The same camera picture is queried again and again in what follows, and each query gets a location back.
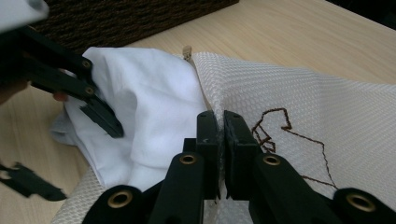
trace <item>metal ring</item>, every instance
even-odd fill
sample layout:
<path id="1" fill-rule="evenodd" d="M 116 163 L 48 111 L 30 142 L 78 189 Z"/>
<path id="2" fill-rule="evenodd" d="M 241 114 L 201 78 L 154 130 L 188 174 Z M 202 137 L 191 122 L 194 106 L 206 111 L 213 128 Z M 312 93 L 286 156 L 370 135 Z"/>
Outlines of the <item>metal ring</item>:
<path id="1" fill-rule="evenodd" d="M 374 212 L 376 209 L 375 204 L 372 201 L 357 193 L 348 194 L 346 196 L 346 200 L 352 206 L 364 212 Z"/>
<path id="2" fill-rule="evenodd" d="M 91 64 L 88 61 L 82 61 L 82 66 L 84 66 L 86 68 L 90 68 Z"/>
<path id="3" fill-rule="evenodd" d="M 87 87 L 87 88 L 85 88 L 85 92 L 87 92 L 89 95 L 94 94 L 94 90 L 93 90 L 92 87 Z"/>
<path id="4" fill-rule="evenodd" d="M 192 155 L 182 156 L 182 157 L 180 157 L 179 160 L 180 160 L 181 163 L 183 163 L 185 165 L 190 165 L 190 164 L 193 164 L 193 163 L 195 163 L 197 161 L 197 159 L 194 156 L 192 156 Z"/>
<path id="5" fill-rule="evenodd" d="M 122 208 L 123 206 L 130 203 L 132 198 L 132 192 L 127 189 L 123 189 L 111 195 L 111 197 L 107 200 L 107 204 L 112 208 Z"/>
<path id="6" fill-rule="evenodd" d="M 268 165 L 279 165 L 280 164 L 280 159 L 278 159 L 275 156 L 265 156 L 262 161 L 267 163 Z"/>

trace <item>wicker basket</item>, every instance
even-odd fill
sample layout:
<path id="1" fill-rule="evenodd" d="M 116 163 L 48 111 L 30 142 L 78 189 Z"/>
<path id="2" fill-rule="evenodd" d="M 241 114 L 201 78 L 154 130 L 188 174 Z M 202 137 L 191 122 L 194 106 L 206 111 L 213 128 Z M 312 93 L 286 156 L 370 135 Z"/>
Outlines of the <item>wicker basket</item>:
<path id="1" fill-rule="evenodd" d="M 39 33 L 76 53 L 88 47 L 122 47 L 238 0 L 46 0 L 49 18 Z"/>

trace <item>black plastic part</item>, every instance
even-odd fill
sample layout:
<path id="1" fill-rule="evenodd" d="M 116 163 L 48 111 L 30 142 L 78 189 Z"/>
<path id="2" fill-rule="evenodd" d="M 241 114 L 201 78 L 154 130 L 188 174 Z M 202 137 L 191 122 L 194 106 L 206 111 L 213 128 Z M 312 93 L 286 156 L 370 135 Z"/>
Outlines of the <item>black plastic part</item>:
<path id="1" fill-rule="evenodd" d="M 203 222 L 204 158 L 184 152 L 172 159 L 149 224 Z"/>
<path id="2" fill-rule="evenodd" d="M 60 189 L 55 188 L 20 163 L 16 163 L 12 168 L 7 168 L 0 164 L 0 170 L 6 171 L 9 177 L 7 179 L 0 177 L 0 182 L 3 182 L 3 184 L 14 189 L 24 197 L 38 194 L 42 198 L 52 202 L 66 199 L 66 196 Z"/>
<path id="3" fill-rule="evenodd" d="M 64 92 L 83 100 L 87 105 L 81 110 L 93 122 L 111 137 L 123 137 L 122 126 L 113 110 L 95 95 L 90 60 L 51 42 L 29 27 L 0 35 L 0 49 L 0 85 L 24 78 L 43 91 Z M 70 77 L 58 68 L 66 69 L 78 78 Z"/>
<path id="4" fill-rule="evenodd" d="M 252 194 L 248 211 L 254 224 L 278 224 L 267 201 L 258 191 Z"/>
<path id="5" fill-rule="evenodd" d="M 339 189 L 332 200 L 332 208 L 350 224 L 394 224 L 396 213 L 375 196 L 359 189 Z"/>
<path id="6" fill-rule="evenodd" d="M 76 74 L 78 79 L 94 85 L 91 76 L 92 62 L 37 33 L 29 27 L 18 30 L 23 50 L 31 57 L 55 68 L 64 68 Z"/>
<path id="7" fill-rule="evenodd" d="M 228 194 L 234 200 L 248 201 L 254 184 L 254 158 L 262 152 L 242 116 L 224 111 L 226 179 Z"/>
<path id="8" fill-rule="evenodd" d="M 111 204 L 125 205 L 112 207 Z M 83 224 L 130 224 L 143 223 L 142 192 L 130 186 L 116 186 L 106 190 L 91 207 L 83 220 Z"/>
<path id="9" fill-rule="evenodd" d="M 124 132 L 121 123 L 117 120 L 110 106 L 99 99 L 99 97 L 93 96 L 87 101 L 87 104 L 80 109 L 111 137 L 123 137 Z"/>
<path id="10" fill-rule="evenodd" d="M 142 223 L 148 223 L 151 212 L 154 209 L 154 205 L 157 202 L 158 195 L 160 193 L 161 187 L 163 186 L 163 181 L 154 185 L 153 187 L 147 189 L 143 192 L 143 203 L 142 203 L 142 216 L 144 220 Z"/>
<path id="11" fill-rule="evenodd" d="M 258 155 L 253 174 L 277 223 L 343 223 L 282 157 L 269 153 Z"/>
<path id="12" fill-rule="evenodd" d="M 60 70 L 34 60 L 24 59 L 21 65 L 25 78 L 32 81 L 32 85 L 48 92 L 64 92 L 80 100 L 87 100 L 94 96 L 95 87 L 84 81 L 70 77 Z"/>
<path id="13" fill-rule="evenodd" d="M 197 117 L 196 152 L 205 158 L 205 199 L 216 199 L 219 192 L 219 136 L 213 111 Z"/>
<path id="14" fill-rule="evenodd" d="M 183 152 L 195 152 L 196 151 L 196 138 L 185 138 L 183 144 Z"/>

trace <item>white fabric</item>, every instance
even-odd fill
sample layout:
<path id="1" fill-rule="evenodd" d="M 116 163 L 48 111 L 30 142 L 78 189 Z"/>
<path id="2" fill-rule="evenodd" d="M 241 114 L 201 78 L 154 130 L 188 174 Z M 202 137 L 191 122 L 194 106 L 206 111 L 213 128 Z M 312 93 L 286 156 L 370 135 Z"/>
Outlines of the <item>white fabric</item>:
<path id="1" fill-rule="evenodd" d="M 332 186 L 353 187 L 396 209 L 396 86 L 213 53 L 197 53 L 192 58 L 220 126 L 224 109 L 238 113 L 256 139 L 271 137 L 262 144 L 263 150 L 285 157 L 300 175 L 311 179 L 305 180 L 315 191 L 331 198 Z M 79 192 L 77 188 L 69 204 L 79 204 L 81 199 L 75 197 Z M 63 207 L 57 217 L 70 216 L 70 211 Z M 54 223 L 62 223 L 57 217 Z M 206 202 L 205 223 L 251 223 L 248 203 L 225 200 L 223 194 L 217 204 Z"/>
<path id="2" fill-rule="evenodd" d="M 195 70 L 157 49 L 88 49 L 92 78 L 113 108 L 125 135 L 111 138 L 71 98 L 52 133 L 77 145 L 106 188 L 141 190 L 163 180 L 183 140 L 195 137 L 196 116 L 206 111 Z"/>

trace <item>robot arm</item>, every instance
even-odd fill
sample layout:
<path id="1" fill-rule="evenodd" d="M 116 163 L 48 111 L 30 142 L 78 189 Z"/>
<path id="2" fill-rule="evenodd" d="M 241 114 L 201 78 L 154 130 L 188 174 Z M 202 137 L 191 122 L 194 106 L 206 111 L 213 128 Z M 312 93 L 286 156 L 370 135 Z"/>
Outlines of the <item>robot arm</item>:
<path id="1" fill-rule="evenodd" d="M 45 19 L 48 11 L 42 0 L 0 2 L 0 86 L 25 78 L 43 91 L 64 92 L 85 101 L 81 110 L 111 137 L 123 137 L 113 110 L 95 94 L 92 63 L 26 27 Z M 77 78 L 59 71 L 60 67 Z"/>

